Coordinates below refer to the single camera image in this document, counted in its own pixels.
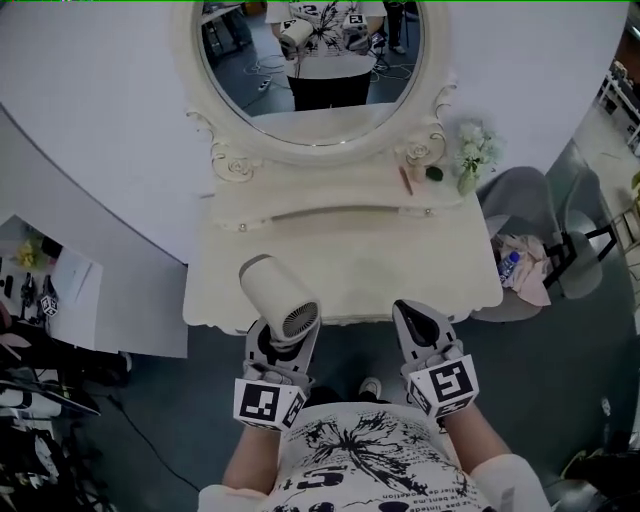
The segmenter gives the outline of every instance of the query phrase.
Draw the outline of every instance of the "mirror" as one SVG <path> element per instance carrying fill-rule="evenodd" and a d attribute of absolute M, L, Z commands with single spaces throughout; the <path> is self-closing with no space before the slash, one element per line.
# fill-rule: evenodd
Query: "mirror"
<path fill-rule="evenodd" d="M 205 2 L 199 49 L 227 104 L 263 133 L 325 146 L 384 123 L 425 40 L 415 2 Z"/>

